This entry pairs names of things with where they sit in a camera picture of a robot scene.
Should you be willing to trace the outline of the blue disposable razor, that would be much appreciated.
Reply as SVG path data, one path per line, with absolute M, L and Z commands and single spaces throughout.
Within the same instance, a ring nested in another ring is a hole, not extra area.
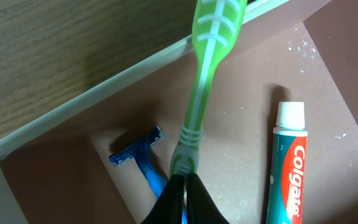
M 139 170 L 148 182 L 151 191 L 159 198 L 166 187 L 168 180 L 152 164 L 151 148 L 158 140 L 163 139 L 164 133 L 160 126 L 154 127 L 151 131 L 144 134 L 140 139 L 132 142 L 123 150 L 115 152 L 109 156 L 109 161 L 114 166 L 121 165 L 123 162 L 134 159 Z

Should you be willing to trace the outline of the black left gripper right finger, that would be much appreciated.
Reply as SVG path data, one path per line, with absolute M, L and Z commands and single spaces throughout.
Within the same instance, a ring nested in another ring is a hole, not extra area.
M 228 224 L 196 173 L 188 176 L 187 219 L 189 224 Z

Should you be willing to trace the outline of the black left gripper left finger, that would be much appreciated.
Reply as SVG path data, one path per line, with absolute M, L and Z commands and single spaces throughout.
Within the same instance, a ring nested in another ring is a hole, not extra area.
M 141 224 L 181 224 L 185 178 L 170 177 L 161 196 Z

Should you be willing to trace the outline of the red green toothpaste tube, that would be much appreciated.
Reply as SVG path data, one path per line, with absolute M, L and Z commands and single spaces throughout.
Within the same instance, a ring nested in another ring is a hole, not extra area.
M 300 101 L 278 104 L 266 224 L 301 224 L 308 132 Z

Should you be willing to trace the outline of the green white toothbrush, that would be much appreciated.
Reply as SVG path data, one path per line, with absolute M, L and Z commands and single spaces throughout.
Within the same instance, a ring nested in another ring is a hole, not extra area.
M 192 23 L 191 41 L 196 75 L 170 161 L 169 175 L 188 176 L 198 170 L 203 120 L 219 63 L 233 49 L 246 12 L 247 0 L 199 0 Z

